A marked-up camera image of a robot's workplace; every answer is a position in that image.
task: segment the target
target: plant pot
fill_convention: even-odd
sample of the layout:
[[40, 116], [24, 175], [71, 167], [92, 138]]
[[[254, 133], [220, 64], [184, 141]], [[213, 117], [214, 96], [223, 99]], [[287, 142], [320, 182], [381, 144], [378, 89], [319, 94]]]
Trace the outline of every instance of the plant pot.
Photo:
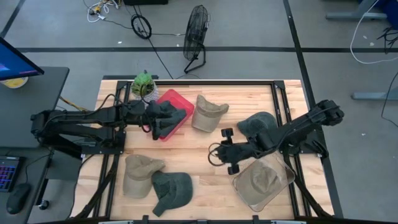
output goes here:
[[[155, 82], [153, 82], [154, 84], [154, 90], [152, 92], [150, 92], [149, 94], [146, 94], [144, 96], [144, 100], [146, 102], [150, 102], [151, 100], [157, 101], [159, 99], [159, 91], [157, 89], [157, 86], [155, 84]], [[141, 96], [136, 95], [135, 93], [131, 92], [132, 95], [134, 96], [135, 100], [141, 100]]]

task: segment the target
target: red tray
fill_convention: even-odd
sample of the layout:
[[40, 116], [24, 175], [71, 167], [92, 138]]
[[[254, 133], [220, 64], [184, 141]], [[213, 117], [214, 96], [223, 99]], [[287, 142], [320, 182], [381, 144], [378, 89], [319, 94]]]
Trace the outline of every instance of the red tray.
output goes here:
[[185, 123], [189, 117], [191, 117], [193, 110], [195, 109], [193, 104], [191, 104], [173, 89], [167, 90], [167, 92], [165, 92], [165, 94], [163, 94], [163, 96], [157, 100], [157, 103], [163, 103], [166, 100], [169, 100], [171, 105], [173, 105], [176, 109], [185, 109], [187, 115], [166, 137], [159, 137], [159, 139], [162, 141], [169, 140], [169, 138], [181, 127], [181, 125]]

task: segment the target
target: keyboard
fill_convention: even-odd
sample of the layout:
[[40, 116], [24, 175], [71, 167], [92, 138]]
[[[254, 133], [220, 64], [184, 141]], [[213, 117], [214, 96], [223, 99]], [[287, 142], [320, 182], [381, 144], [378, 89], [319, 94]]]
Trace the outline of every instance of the keyboard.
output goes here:
[[10, 192], [18, 177], [22, 157], [0, 156], [0, 192]]

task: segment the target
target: computer monitor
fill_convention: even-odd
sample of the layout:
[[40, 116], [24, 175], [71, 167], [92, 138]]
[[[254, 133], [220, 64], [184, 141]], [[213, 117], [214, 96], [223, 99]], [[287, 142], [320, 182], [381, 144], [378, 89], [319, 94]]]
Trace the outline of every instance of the computer monitor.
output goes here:
[[43, 74], [41, 68], [0, 37], [0, 81]]

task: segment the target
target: cap brim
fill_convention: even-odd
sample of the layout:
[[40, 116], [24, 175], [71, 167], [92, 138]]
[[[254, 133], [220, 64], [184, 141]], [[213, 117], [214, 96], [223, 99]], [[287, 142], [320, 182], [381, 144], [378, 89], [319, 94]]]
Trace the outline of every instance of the cap brim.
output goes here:
[[206, 132], [213, 132], [217, 128], [217, 125], [220, 122], [221, 117], [222, 115], [216, 118], [209, 118], [202, 115], [201, 113], [198, 112], [197, 109], [195, 109], [195, 112], [193, 113], [192, 116], [192, 127]]
[[146, 197], [152, 188], [152, 181], [150, 178], [145, 180], [131, 179], [126, 173], [123, 180], [123, 194], [125, 196], [134, 198]]

